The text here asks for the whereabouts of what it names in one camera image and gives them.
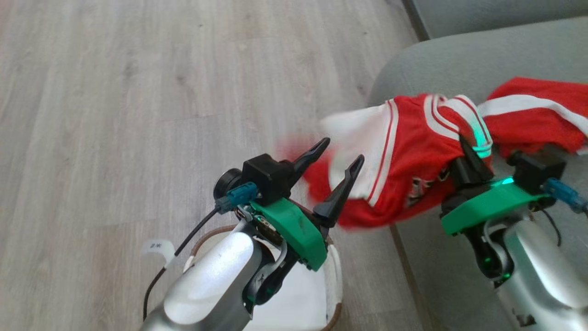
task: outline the blue connector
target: blue connector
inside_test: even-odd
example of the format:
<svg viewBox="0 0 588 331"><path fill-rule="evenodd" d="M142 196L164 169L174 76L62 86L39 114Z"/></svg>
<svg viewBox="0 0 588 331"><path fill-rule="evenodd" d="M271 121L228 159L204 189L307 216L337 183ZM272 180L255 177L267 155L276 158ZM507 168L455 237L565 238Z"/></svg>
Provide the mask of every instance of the blue connector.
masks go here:
<svg viewBox="0 0 588 331"><path fill-rule="evenodd" d="M252 182L245 183L241 186L228 191L222 198L215 200L215 206L219 208L219 214L227 213L240 204L249 203L258 197L258 189Z"/></svg>
<svg viewBox="0 0 588 331"><path fill-rule="evenodd" d="M550 178L543 185L543 191L550 196L565 202L576 214L584 213L588 210L588 201L580 197L578 192L573 188L565 185L561 181Z"/></svg>

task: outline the white fabric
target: white fabric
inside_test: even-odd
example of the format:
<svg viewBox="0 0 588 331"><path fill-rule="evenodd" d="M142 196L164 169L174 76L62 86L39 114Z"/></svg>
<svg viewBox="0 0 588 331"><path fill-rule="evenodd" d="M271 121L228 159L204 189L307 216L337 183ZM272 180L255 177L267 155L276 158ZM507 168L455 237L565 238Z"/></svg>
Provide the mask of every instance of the white fabric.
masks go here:
<svg viewBox="0 0 588 331"><path fill-rule="evenodd" d="M441 113L439 112L439 107L445 105L445 101L447 101L447 98L443 95L434 95L433 96L433 115L441 123L452 128L454 131L459 132L459 127L457 125L455 125L454 123L452 123L451 121L449 121L447 118L443 117L441 115Z"/></svg>
<svg viewBox="0 0 588 331"><path fill-rule="evenodd" d="M427 125L435 133L459 141L459 135L457 134L457 132L451 131L450 129L442 126L433 114L433 109L437 109L439 98L440 96L437 94L430 94L427 95L427 97L425 98L425 102L423 103L423 112L425 113L425 120L427 122Z"/></svg>
<svg viewBox="0 0 588 331"><path fill-rule="evenodd" d="M488 100L478 106L478 110L483 117L533 108L547 108L555 111L566 121L575 125L584 135L588 136L588 118L576 114L553 100L541 99L532 95L513 94Z"/></svg>
<svg viewBox="0 0 588 331"><path fill-rule="evenodd" d="M359 154L363 154L365 162L349 193L349 198L365 200L369 198L376 184L378 173L383 172L380 171L380 164L385 152L386 137L391 120L392 125L398 124L397 116L391 118L389 106L383 104L377 107L341 112L328 116L320 122L323 132L331 138L332 145L337 150L329 168L331 189L343 180L345 169L351 162ZM389 144L386 151L386 155L390 153L390 157L393 144L391 145Z"/></svg>
<svg viewBox="0 0 588 331"><path fill-rule="evenodd" d="M484 152L487 152L488 154L480 155L480 157L487 157L490 155L490 149L492 148L492 138L488 132L488 128L486 127L484 121L478 120L478 117L474 113L476 107L470 108L470 106L472 106L471 101L465 95L458 95L439 104L439 106L451 108L470 125L476 138L476 146L473 146L474 150L478 152L478 154Z"/></svg>
<svg viewBox="0 0 588 331"><path fill-rule="evenodd" d="M398 107L396 106L394 100L388 101L388 107L392 119L388 125L388 129L386 130L385 139L387 139L387 144L385 144L386 151L384 152L384 160L381 163L381 169L377 175L373 193L370 193L372 197L368 201L372 207L376 205L378 199L380 199L380 194L384 189L384 183L386 183L386 179L388 178L388 171L390 171L390 166L392 165L392 154L394 153L394 145L396 143L396 130L398 129Z"/></svg>

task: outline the laminate flooring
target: laminate flooring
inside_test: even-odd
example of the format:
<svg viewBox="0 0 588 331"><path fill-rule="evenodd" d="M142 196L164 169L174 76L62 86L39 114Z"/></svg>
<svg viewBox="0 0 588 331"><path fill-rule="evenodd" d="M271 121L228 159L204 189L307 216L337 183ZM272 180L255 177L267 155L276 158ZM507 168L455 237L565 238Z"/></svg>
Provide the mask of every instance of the laminate flooring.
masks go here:
<svg viewBox="0 0 588 331"><path fill-rule="evenodd" d="M142 243L177 245L225 170L363 107L415 42L400 0L0 0L0 329L138 329ZM332 236L336 330L421 330L390 231Z"/></svg>

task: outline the white basket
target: white basket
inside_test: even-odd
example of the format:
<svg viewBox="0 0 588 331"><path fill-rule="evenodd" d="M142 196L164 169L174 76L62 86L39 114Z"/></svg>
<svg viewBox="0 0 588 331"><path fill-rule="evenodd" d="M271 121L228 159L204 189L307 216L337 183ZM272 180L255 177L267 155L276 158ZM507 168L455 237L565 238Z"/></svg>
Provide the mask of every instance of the white basket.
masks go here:
<svg viewBox="0 0 588 331"><path fill-rule="evenodd" d="M206 233L194 245L184 265L184 272L206 252L224 239L235 226L218 228ZM278 249L271 247L275 257ZM283 282L280 291L266 304L256 306L253 320L246 331L328 331L341 314L343 274L339 254L332 243L327 260L317 271L296 264Z"/></svg>

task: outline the label tag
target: label tag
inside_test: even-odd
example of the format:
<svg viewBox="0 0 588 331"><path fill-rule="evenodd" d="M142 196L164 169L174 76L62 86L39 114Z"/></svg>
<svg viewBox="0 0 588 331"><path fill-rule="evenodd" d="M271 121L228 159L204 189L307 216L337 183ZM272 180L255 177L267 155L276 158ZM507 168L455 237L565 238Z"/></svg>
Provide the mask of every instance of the label tag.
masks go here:
<svg viewBox="0 0 588 331"><path fill-rule="evenodd" d="M167 269L175 257L173 255L175 251L176 250L173 248L173 244L171 241L165 239L151 239L147 240L143 244L143 248L141 249L141 255L145 255L148 253L156 253L163 255L163 257L165 257L165 268Z"/></svg>

